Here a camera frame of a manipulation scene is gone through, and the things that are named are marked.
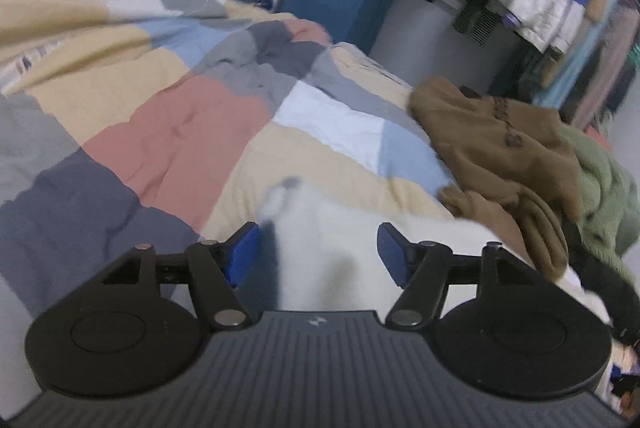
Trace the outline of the white blue striped fleece sweater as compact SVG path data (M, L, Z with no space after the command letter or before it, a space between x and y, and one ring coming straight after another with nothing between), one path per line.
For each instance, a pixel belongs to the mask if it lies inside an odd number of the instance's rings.
M439 319L396 327L421 333L452 374L510 399L608 394L612 339L601 299L574 278L548 280L486 226L350 208L294 177L270 188L257 219L260 253L240 288L253 314L374 311L385 323L402 292L376 249L378 227L390 222L410 242L452 250Z

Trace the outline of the brown hoodie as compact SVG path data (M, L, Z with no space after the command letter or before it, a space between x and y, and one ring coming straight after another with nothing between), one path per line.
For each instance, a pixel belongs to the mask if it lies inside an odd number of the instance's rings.
M421 84L409 105L456 180L439 191L440 202L558 280L568 266L562 225L584 215L578 160L559 114L510 99L469 98L442 77Z

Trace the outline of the colourful patchwork quilt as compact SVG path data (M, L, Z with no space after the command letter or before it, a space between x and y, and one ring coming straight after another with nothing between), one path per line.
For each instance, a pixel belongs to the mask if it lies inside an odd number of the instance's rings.
M310 206L358 287L386 220L443 219L409 87L318 24L224 0L1 0L1 414L39 394L29 324L137 244L180 252Z

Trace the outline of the green fleece garment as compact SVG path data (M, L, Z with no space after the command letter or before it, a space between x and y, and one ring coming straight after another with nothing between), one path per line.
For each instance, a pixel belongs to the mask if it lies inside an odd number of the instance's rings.
M579 164L582 212L577 229L582 246L626 282L634 284L623 256L639 239L636 180L590 136L569 125L562 125L560 133Z

